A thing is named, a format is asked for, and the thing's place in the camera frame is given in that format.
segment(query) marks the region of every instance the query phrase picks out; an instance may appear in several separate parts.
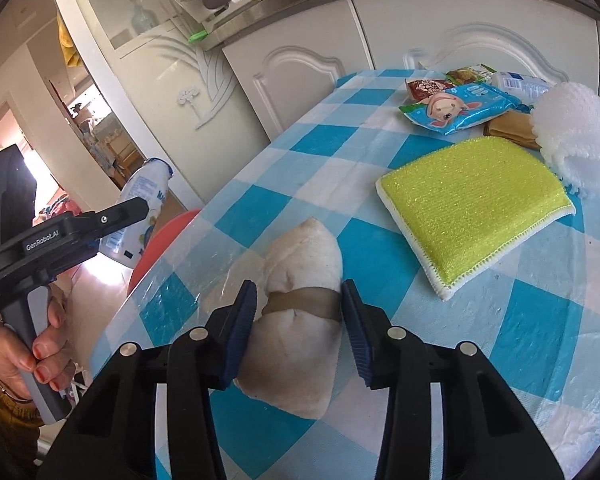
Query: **white scrub brush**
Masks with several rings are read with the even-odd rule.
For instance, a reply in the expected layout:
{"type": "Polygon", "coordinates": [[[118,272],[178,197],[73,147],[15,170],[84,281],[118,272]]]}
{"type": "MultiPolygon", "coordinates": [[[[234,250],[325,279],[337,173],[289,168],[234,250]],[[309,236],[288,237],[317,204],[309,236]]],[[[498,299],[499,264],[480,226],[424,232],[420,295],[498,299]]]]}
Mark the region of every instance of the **white scrub brush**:
{"type": "Polygon", "coordinates": [[[571,191],[600,194],[600,97],[580,83],[540,96],[531,124],[545,163],[571,191]]]}

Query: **hand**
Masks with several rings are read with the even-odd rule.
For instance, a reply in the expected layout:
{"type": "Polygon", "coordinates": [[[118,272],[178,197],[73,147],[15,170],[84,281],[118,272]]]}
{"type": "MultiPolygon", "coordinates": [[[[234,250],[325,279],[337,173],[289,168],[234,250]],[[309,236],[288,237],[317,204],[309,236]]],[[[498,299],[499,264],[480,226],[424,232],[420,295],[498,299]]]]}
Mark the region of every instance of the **hand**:
{"type": "Polygon", "coordinates": [[[38,382],[48,383],[56,392],[68,387],[74,378],[64,309],[55,298],[49,302],[47,315],[49,326],[33,342],[33,355],[15,332],[0,322],[0,381],[23,399],[30,399],[31,394],[20,370],[33,372],[38,382]]]}

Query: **sleeve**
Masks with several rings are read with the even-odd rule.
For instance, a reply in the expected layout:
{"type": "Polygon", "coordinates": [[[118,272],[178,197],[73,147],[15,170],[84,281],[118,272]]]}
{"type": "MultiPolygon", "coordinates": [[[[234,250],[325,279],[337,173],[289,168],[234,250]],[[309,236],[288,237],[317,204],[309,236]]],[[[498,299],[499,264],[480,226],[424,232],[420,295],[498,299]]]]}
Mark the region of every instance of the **sleeve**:
{"type": "Polygon", "coordinates": [[[0,445],[26,472],[34,469],[42,426],[35,408],[24,408],[0,394],[0,445]]]}

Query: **yellow sponge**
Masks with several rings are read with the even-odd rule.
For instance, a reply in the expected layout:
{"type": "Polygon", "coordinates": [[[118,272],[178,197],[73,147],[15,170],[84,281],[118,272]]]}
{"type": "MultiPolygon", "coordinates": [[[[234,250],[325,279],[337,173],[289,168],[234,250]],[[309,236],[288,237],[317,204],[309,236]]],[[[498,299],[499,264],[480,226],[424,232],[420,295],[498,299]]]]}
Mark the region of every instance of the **yellow sponge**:
{"type": "Polygon", "coordinates": [[[499,137],[429,153],[380,178],[376,189],[443,300],[552,221],[575,213],[557,177],[499,137]]]}

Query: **table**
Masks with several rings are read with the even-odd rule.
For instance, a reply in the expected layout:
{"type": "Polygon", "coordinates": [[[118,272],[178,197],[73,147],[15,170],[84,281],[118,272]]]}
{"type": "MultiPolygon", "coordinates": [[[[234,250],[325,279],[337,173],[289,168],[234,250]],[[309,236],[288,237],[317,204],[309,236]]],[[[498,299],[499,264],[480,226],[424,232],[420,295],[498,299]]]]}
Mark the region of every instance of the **table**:
{"type": "MultiPolygon", "coordinates": [[[[124,342],[173,341],[233,303],[244,279],[261,285],[268,245],[314,216],[337,237],[344,277],[393,324],[425,342],[476,342],[523,403],[572,478],[600,443],[600,198],[571,195],[577,213],[549,225],[443,303],[379,201],[375,181],[432,150],[481,135],[442,137],[397,110],[404,77],[384,70],[346,76],[261,152],[202,210],[152,267],[97,342],[93,372],[124,342]]],[[[260,288],[258,305],[266,302],[260,288]]],[[[442,427],[433,404],[432,478],[442,427]]],[[[331,404],[318,421],[252,400],[231,386],[211,395],[228,478],[374,476],[386,390],[357,377],[346,336],[331,404]]],[[[159,478],[169,478],[165,390],[158,390],[159,478]]]]}

